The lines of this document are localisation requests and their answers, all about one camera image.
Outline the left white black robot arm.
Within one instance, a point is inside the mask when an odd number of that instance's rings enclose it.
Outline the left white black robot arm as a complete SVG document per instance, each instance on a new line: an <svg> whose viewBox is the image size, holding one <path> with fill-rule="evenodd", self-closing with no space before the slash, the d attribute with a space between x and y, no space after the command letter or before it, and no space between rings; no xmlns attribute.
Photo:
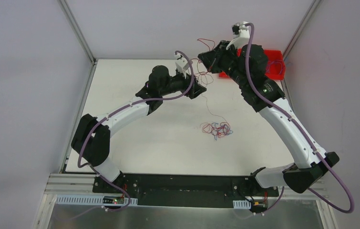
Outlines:
<svg viewBox="0 0 360 229"><path fill-rule="evenodd" d="M194 99L205 91L206 88L190 74L176 71L174 76L170 76L167 67L155 66L132 101L104 116L82 116L71 147L87 161L87 165L106 178L105 187L117 193L123 187L123 180L120 178L122 172L109 157L111 137L131 122L156 111L166 95L181 92L183 96Z"/></svg>

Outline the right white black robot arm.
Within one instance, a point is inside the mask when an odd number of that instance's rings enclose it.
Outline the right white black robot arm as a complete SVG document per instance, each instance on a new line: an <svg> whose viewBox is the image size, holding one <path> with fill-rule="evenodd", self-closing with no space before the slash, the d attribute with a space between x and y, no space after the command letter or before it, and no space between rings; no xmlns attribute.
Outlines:
<svg viewBox="0 0 360 229"><path fill-rule="evenodd" d="M241 90L243 99L276 131L292 155L293 163L262 167L251 174L248 189L259 196L269 187L287 186L296 193L308 190L339 162L335 152L327 152L303 127L293 113L279 85L265 73L268 57L260 45L236 49L221 41L213 50L198 54L210 73L225 73Z"/></svg>

